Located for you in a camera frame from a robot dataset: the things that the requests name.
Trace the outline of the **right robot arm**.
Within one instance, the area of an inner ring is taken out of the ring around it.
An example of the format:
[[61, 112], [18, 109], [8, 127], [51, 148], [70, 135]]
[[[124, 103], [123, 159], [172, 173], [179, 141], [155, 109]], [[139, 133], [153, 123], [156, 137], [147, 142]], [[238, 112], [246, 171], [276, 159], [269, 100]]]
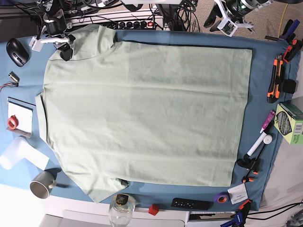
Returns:
[[42, 27], [37, 36], [32, 37], [29, 46], [33, 51], [41, 51], [44, 44], [53, 44], [60, 52], [64, 61], [69, 61], [73, 55], [75, 37], [67, 35], [67, 23], [64, 17], [63, 0], [42, 1], [44, 15]]

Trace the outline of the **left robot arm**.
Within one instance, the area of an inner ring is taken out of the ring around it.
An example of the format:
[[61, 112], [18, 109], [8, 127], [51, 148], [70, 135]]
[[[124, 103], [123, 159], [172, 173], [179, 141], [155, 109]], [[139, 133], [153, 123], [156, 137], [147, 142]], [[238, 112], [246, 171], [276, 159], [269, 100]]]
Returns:
[[272, 3], [272, 0], [216, 0], [204, 27], [210, 32], [221, 31], [229, 37], [239, 28], [254, 33], [253, 23], [245, 21], [245, 16]]

